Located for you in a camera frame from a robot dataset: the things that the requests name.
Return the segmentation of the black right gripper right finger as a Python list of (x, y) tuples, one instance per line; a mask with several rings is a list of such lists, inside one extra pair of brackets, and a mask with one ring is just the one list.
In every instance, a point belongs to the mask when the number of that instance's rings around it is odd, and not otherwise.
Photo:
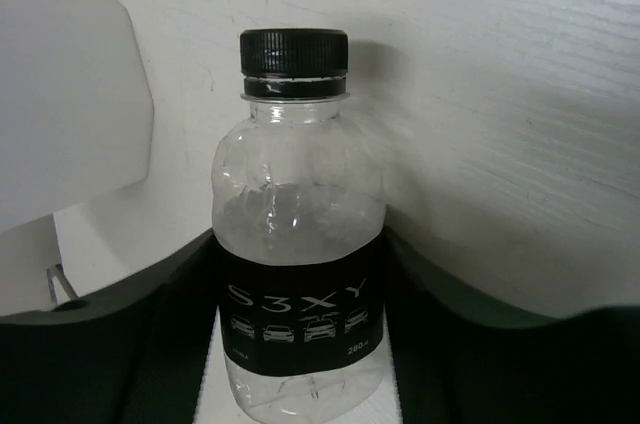
[(404, 423), (635, 423), (639, 310), (562, 319), (502, 303), (385, 234), (385, 305)]

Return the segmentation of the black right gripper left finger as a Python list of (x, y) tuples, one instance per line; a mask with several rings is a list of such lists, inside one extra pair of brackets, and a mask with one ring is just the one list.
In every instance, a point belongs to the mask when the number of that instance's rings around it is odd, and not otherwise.
[(1, 319), (4, 423), (192, 423), (216, 316), (207, 231), (50, 311)]

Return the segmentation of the small black label bottle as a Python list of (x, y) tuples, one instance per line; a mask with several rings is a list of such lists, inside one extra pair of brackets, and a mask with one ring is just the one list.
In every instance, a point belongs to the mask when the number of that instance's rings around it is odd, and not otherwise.
[(249, 115), (211, 171), (230, 387), (259, 423), (325, 423), (384, 374), (382, 175), (341, 112), (345, 32), (252, 29), (239, 40)]

